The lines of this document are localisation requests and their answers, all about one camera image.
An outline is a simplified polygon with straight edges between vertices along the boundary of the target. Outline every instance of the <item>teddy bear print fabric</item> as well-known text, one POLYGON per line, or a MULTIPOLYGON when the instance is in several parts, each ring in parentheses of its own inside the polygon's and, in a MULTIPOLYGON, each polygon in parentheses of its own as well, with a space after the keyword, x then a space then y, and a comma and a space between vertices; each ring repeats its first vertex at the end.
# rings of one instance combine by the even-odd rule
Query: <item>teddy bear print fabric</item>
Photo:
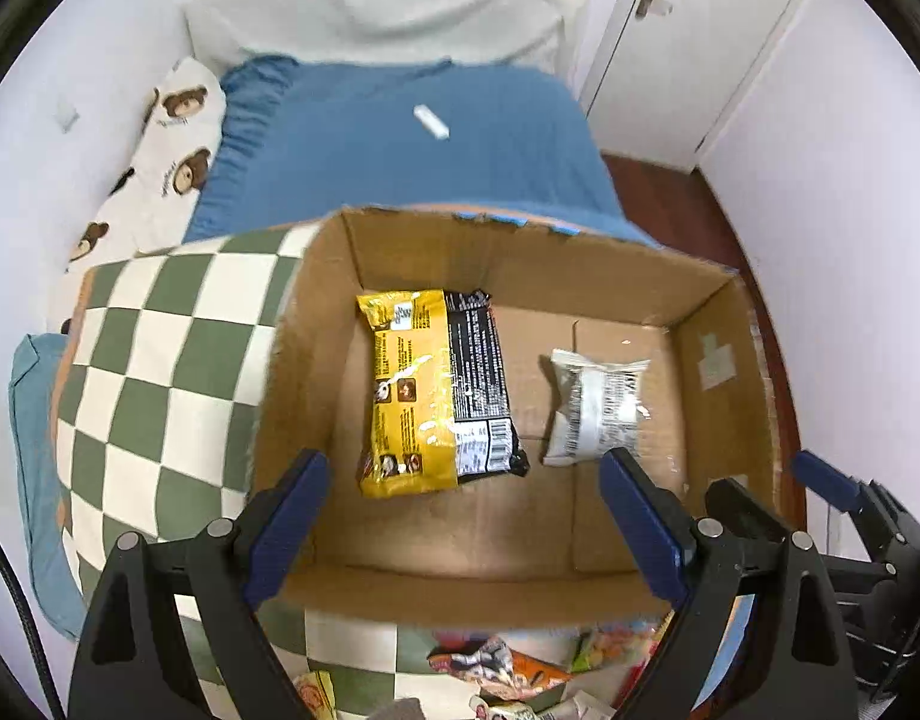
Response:
POLYGON ((70 250, 51 299, 51 330, 70 316, 90 268, 180 244, 217 154, 226 107, 217 78, 193 57, 157 85, 130 166, 70 250))

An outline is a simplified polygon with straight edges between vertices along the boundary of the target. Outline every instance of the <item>snack wrapper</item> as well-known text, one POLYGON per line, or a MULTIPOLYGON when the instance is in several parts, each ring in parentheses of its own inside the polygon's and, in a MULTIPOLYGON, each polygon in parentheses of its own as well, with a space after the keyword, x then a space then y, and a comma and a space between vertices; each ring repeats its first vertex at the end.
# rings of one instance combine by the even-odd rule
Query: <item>snack wrapper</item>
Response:
POLYGON ((374 331, 371 446, 361 493, 429 493, 524 476, 490 296, 443 290, 357 298, 374 331))
POLYGON ((590 671, 614 661, 640 664, 649 657, 660 624, 660 618, 651 617, 594 628, 580 641, 570 673, 590 671))
POLYGON ((534 712, 529 704, 519 702, 491 707, 479 696, 470 699, 470 708, 476 720, 611 720, 615 714, 610 704, 604 704, 583 690, 543 712, 534 712))
POLYGON ((617 693, 617 697, 614 699, 614 706, 620 707, 623 702, 630 696, 633 692, 633 689, 636 687, 636 683, 639 682, 644 670, 649 664, 650 659, 653 658, 654 653, 657 651, 657 648, 660 646, 660 642, 663 641, 663 637, 666 635, 666 631, 670 627, 670 623, 673 621, 674 611, 670 611, 663 622, 660 623, 660 627, 657 629, 657 632, 653 635, 653 641, 650 644, 650 650, 647 653, 646 658, 641 661, 639 664, 633 666, 629 672, 627 672, 626 682, 621 685, 620 692, 617 693))
POLYGON ((311 671, 294 677, 294 688, 300 700, 314 720, 337 720, 336 699, 333 697, 333 683, 327 671, 311 671))
POLYGON ((505 701, 523 701, 570 679, 566 671, 514 652, 499 637, 471 643, 461 652, 434 650, 430 668, 473 683, 505 701))
POLYGON ((599 460, 617 446, 636 451, 639 417, 649 413, 639 402, 639 388, 649 360, 601 364, 575 352, 554 349, 550 362, 557 376, 560 408, 545 466, 572 466, 599 460))

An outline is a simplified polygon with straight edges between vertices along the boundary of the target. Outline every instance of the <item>blue bedsheet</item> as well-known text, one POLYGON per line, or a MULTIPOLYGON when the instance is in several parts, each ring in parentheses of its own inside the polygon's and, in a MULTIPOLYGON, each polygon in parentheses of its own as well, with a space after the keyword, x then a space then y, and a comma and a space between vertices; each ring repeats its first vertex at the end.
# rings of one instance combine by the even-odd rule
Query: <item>blue bedsheet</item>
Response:
POLYGON ((185 242, 344 205, 448 202, 549 215, 654 245, 624 218, 575 100, 539 71, 262 56, 222 86, 223 140, 185 242), (421 104, 449 138, 418 121, 421 104))
POLYGON ((87 610, 70 573, 57 524, 57 506, 65 493, 57 478, 49 418, 50 393, 67 342, 67 336, 54 333, 24 336, 14 352, 7 396, 30 584, 47 621, 75 640, 87 610))

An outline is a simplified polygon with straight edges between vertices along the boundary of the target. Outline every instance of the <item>cable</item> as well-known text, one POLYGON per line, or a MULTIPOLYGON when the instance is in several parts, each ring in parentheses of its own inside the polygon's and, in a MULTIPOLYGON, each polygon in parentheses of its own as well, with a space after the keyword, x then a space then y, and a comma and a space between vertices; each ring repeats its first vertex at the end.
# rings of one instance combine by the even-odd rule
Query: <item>cable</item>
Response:
POLYGON ((23 594, 20 582, 17 580, 17 574, 7 560, 6 552, 3 551, 0 543, 0 572, 3 577, 3 583, 10 590, 10 597, 17 607, 17 614, 20 615, 20 624, 23 626, 23 632, 27 637, 27 646, 30 648, 30 655, 33 656, 34 666, 37 668, 37 676, 40 677, 41 688, 44 688, 44 697, 47 705, 50 707, 50 714, 53 720, 65 720, 64 706, 60 703, 60 696, 57 695, 57 685, 53 683, 53 675, 50 673, 50 665, 46 660, 44 652, 44 643, 37 631, 37 624, 34 622, 34 615, 30 611, 30 604, 27 603, 27 597, 23 594))

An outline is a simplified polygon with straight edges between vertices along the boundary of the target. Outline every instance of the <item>white object on bed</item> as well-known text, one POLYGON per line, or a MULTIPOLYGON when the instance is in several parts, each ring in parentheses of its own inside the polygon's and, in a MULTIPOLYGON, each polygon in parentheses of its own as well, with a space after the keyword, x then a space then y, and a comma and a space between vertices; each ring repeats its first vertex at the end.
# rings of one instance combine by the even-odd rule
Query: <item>white object on bed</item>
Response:
POLYGON ((85 224, 50 295, 51 332, 70 317, 89 269, 138 251, 175 247, 187 232, 220 145, 226 95, 217 77, 193 57, 178 62, 154 91, 157 98, 130 163, 133 174, 85 224))
POLYGON ((443 120, 425 105, 415 105, 413 115, 438 141, 443 141, 450 137, 450 128, 447 127, 447 124, 444 124, 443 120))
POLYGON ((281 53, 306 62, 512 61, 566 79, 586 0, 195 0, 194 55, 217 76, 281 53))

